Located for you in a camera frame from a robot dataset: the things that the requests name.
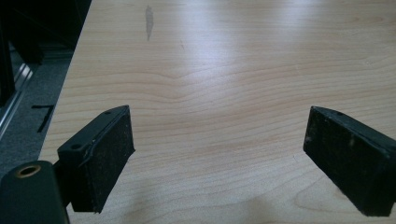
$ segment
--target table surface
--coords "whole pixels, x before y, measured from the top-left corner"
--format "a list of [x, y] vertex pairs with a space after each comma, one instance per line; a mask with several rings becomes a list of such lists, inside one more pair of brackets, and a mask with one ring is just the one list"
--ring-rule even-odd
[[395, 1], [93, 0], [40, 160], [132, 108], [136, 153], [72, 223], [388, 222], [304, 154], [311, 105], [396, 138]]

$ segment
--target screw hole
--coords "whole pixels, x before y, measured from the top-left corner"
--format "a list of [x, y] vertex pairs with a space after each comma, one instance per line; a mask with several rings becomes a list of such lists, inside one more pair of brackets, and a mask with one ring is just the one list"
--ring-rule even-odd
[[17, 172], [17, 178], [26, 178], [35, 175], [40, 170], [41, 170], [41, 166], [39, 165], [31, 165], [31, 166], [23, 167]]
[[81, 148], [80, 144], [74, 144], [73, 146], [71, 146], [72, 149], [79, 149]]

